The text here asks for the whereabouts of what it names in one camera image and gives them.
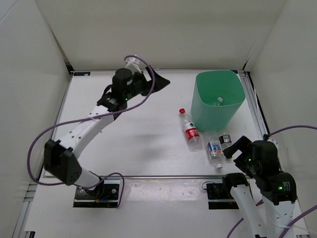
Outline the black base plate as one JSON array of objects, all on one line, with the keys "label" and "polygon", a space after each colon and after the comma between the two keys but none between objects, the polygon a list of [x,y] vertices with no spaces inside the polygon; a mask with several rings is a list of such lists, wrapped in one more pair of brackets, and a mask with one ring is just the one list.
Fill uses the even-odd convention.
[{"label": "black base plate", "polygon": [[201,185],[207,192],[209,210],[237,210],[237,203],[222,183],[206,181]]},{"label": "black base plate", "polygon": [[120,196],[121,181],[119,179],[107,179],[104,181],[102,194],[91,196],[82,188],[76,188],[74,208],[117,208]]}]

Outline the clear bottle black label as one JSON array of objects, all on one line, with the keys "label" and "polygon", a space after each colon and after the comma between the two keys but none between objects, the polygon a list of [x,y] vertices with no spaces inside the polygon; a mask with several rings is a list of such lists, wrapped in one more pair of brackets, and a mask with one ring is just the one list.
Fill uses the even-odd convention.
[{"label": "clear bottle black label", "polygon": [[222,147],[222,151],[224,152],[225,149],[232,145],[231,135],[228,129],[222,128],[217,131],[218,139],[220,141],[220,145]]}]

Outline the clear bottle blue orange label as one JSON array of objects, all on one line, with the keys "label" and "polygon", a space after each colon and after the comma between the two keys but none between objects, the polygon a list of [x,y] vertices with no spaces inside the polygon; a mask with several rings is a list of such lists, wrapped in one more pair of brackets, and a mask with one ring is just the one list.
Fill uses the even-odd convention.
[{"label": "clear bottle blue orange label", "polygon": [[215,132],[206,132],[206,142],[207,142],[207,155],[209,162],[214,166],[216,170],[221,170],[223,168],[223,149],[219,140],[219,137]]}]

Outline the clear bottle red label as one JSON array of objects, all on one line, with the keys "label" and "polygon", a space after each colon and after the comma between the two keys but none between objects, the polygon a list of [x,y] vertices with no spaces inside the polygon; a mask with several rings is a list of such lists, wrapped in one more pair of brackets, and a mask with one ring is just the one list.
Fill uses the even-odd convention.
[{"label": "clear bottle red label", "polygon": [[194,125],[191,116],[184,108],[179,110],[180,124],[186,138],[190,150],[195,151],[201,148],[201,137],[196,126]]}]

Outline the clear bottle white cap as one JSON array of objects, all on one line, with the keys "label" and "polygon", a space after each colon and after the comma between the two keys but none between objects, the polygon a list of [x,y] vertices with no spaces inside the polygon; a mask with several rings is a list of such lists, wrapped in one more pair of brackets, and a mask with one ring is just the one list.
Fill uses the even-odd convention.
[{"label": "clear bottle white cap", "polygon": [[223,98],[222,97],[218,97],[216,98],[216,100],[213,102],[214,106],[221,106],[223,102]]}]

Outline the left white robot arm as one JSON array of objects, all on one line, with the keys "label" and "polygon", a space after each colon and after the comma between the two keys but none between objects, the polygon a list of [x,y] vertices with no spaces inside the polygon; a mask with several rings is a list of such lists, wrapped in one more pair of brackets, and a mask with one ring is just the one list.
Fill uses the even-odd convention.
[{"label": "left white robot arm", "polygon": [[127,102],[135,96],[147,96],[170,84],[170,81],[158,75],[152,67],[146,67],[151,80],[147,81],[142,72],[133,72],[127,68],[118,69],[87,121],[80,122],[72,131],[60,139],[49,140],[45,144],[44,168],[65,185],[84,188],[92,198],[103,195],[101,178],[83,169],[78,158],[86,146],[106,126],[114,122],[127,109]]}]

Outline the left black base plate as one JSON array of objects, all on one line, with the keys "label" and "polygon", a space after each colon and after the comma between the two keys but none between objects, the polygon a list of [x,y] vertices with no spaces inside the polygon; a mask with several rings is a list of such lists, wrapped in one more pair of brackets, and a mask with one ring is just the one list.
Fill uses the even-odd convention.
[{"label": "left black base plate", "polygon": [[76,188],[74,208],[117,208],[120,196],[121,181],[119,179],[107,179],[104,181],[102,194],[91,196],[82,188]]}]

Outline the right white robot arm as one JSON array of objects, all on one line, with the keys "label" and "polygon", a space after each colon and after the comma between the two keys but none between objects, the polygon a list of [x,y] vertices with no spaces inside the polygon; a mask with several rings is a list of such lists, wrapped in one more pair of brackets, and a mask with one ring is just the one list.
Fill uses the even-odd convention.
[{"label": "right white robot arm", "polygon": [[[294,178],[280,167],[278,149],[273,142],[252,142],[240,137],[223,153],[226,158],[240,151],[234,160],[238,173],[222,178],[223,194],[233,198],[248,224],[251,238],[278,238],[293,218],[297,189]],[[265,207],[263,220],[254,203],[247,178],[254,179]]]}]

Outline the green plastic bin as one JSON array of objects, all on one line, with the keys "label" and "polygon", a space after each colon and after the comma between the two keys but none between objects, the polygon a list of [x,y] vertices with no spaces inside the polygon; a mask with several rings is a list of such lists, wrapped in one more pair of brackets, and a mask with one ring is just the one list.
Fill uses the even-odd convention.
[{"label": "green plastic bin", "polygon": [[[221,106],[214,106],[222,97]],[[231,70],[201,72],[196,76],[191,116],[199,131],[225,128],[245,101],[239,76]]]}]

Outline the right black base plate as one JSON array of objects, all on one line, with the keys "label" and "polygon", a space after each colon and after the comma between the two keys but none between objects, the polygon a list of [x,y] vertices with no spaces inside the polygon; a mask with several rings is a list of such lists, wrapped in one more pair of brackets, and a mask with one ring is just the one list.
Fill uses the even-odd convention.
[{"label": "right black base plate", "polygon": [[237,203],[222,183],[206,181],[201,185],[207,192],[209,210],[237,210]]}]

